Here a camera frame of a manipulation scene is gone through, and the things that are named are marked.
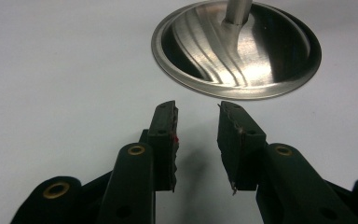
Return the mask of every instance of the white surface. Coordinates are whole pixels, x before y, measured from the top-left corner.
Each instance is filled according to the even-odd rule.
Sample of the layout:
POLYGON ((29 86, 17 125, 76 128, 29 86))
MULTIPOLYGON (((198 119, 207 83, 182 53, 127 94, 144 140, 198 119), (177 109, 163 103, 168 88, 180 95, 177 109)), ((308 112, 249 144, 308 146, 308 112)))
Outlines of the white surface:
MULTIPOLYGON (((305 22, 323 61, 297 91, 236 102, 268 135, 299 149, 326 178, 358 179, 358 1, 262 3, 305 22)), ((155 63, 150 40, 168 14, 194 1, 0 1, 0 223, 41 182, 83 184, 113 168, 155 106, 179 107, 178 185, 158 193, 157 223, 262 223, 255 195, 235 197, 216 144, 221 101, 188 90, 155 63)))

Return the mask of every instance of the round metal disc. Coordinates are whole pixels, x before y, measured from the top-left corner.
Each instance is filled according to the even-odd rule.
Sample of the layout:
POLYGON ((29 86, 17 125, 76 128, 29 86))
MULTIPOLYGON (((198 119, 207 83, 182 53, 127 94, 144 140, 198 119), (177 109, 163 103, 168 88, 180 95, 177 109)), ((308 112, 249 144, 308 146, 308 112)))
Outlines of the round metal disc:
POLYGON ((322 51, 313 32, 274 7, 252 4, 248 21, 224 21, 227 2, 203 2, 174 11, 157 27, 158 64, 189 88, 216 97, 256 100, 306 83, 322 51))

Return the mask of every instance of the metal rod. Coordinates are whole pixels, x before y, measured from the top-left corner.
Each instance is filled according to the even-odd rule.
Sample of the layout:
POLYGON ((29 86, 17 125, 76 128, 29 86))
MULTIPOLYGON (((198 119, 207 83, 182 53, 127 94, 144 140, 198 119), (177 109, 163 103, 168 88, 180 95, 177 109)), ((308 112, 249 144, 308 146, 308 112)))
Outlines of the metal rod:
POLYGON ((228 0, 225 21, 243 25, 248 21, 252 0, 228 0))

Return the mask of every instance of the screw hole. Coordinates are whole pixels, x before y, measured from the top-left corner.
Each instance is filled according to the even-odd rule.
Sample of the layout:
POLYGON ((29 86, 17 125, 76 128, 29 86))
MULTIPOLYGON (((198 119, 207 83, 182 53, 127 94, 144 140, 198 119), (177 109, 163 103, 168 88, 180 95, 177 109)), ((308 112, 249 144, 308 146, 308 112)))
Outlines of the screw hole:
POLYGON ((129 217, 131 215, 132 211, 129 206, 121 206, 116 211, 116 216, 120 218, 129 217))
POLYGON ((335 211, 329 209, 329 208, 325 208, 325 207, 321 207, 319 208, 319 211, 321 212, 321 214, 331 220, 336 220, 337 219, 337 214, 335 211))
POLYGON ((52 184, 43 191, 43 197, 47 199, 59 198, 69 190, 69 187, 69 184, 66 182, 52 184))
POLYGON ((130 147, 128 153, 132 156, 141 155, 145 152, 145 148, 141 146, 130 147))
POLYGON ((293 154, 293 151, 287 147, 276 147, 275 149, 283 156, 291 156, 293 154))

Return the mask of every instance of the gold rivet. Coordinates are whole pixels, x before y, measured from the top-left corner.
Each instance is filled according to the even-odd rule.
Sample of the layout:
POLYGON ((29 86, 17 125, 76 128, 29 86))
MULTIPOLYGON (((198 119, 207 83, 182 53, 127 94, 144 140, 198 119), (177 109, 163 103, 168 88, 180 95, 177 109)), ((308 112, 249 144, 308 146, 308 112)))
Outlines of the gold rivet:
POLYGON ((282 156, 291 156, 293 154, 292 149, 287 147, 275 147, 275 150, 282 156))
POLYGON ((128 152, 132 156, 138 156, 145 152, 145 148, 141 146, 130 147, 128 152))
POLYGON ((69 184, 66 182, 57 182, 48 186, 48 188, 43 191, 43 197, 47 199, 59 198, 68 191, 69 187, 69 184))

